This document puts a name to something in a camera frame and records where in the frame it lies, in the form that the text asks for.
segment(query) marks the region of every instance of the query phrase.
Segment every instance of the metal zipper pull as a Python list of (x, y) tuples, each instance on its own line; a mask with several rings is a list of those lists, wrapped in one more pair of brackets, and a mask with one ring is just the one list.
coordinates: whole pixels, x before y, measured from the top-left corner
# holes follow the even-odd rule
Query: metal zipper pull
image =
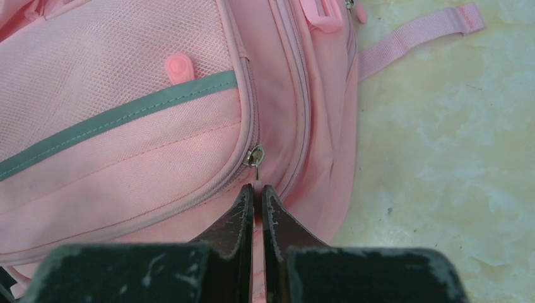
[(352, 10), (355, 7), (355, 0), (346, 0), (346, 8)]
[(254, 179), (259, 180), (259, 166), (264, 160), (266, 152), (264, 151), (262, 145), (255, 146), (252, 150), (248, 151), (244, 164), (248, 167), (254, 167)]
[(254, 182), (252, 184), (254, 193), (254, 221), (255, 226), (262, 226), (262, 181), (260, 181), (260, 172), (258, 170), (260, 164), (264, 160), (266, 152), (262, 145), (255, 146), (252, 150), (247, 152), (244, 159), (244, 164), (248, 167), (254, 167)]

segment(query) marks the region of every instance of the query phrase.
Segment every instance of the backpack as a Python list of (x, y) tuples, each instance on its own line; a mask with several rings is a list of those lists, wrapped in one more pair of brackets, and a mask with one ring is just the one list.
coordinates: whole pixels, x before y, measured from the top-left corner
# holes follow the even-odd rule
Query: backpack
[(156, 2), (0, 0), (0, 266), (15, 297), (57, 246), (189, 241), (256, 179), (329, 241), (353, 190), (358, 81), (484, 27), (474, 4), (446, 8), (358, 52), (353, 0)]

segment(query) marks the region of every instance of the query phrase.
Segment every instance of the zipper pull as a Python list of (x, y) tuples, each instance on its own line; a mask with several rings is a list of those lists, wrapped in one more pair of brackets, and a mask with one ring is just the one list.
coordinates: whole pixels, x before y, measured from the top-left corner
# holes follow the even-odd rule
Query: zipper pull
[(355, 7), (355, 0), (346, 0), (346, 8), (352, 10)]
[(248, 167), (254, 168), (255, 181), (259, 181), (260, 179), (259, 166), (264, 160), (265, 155), (266, 155), (266, 152), (264, 151), (262, 145), (257, 145), (252, 150), (248, 151), (245, 156), (244, 164)]
[(355, 0), (346, 0), (346, 8), (351, 12), (355, 10), (355, 15), (360, 23), (366, 24), (368, 22), (368, 15), (362, 4), (355, 3)]
[(255, 224), (260, 224), (262, 222), (262, 181), (260, 181), (260, 171), (259, 166), (264, 160), (266, 152), (264, 151), (262, 145), (255, 146), (252, 150), (247, 152), (245, 156), (244, 164), (248, 167), (254, 168), (254, 182), (252, 184), (252, 189), (254, 192), (254, 217)]

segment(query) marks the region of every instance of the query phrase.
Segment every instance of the beige marble surface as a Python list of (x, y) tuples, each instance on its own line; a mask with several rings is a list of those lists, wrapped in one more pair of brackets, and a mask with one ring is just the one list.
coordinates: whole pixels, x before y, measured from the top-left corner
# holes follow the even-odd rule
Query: beige marble surface
[[(434, 247), (472, 302), (535, 302), (535, 0), (475, 2), (486, 30), (427, 43), (360, 85), (355, 192), (333, 244)], [(365, 49), (467, 1), (361, 3)]]

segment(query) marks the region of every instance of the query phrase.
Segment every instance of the pink mesh fabric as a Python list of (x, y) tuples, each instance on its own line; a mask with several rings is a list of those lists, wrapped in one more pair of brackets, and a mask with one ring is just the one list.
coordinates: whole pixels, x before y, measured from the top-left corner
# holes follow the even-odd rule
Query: pink mesh fabric
[(176, 52), (198, 78), (232, 69), (213, 0), (92, 0), (0, 42), (0, 161), (170, 86)]

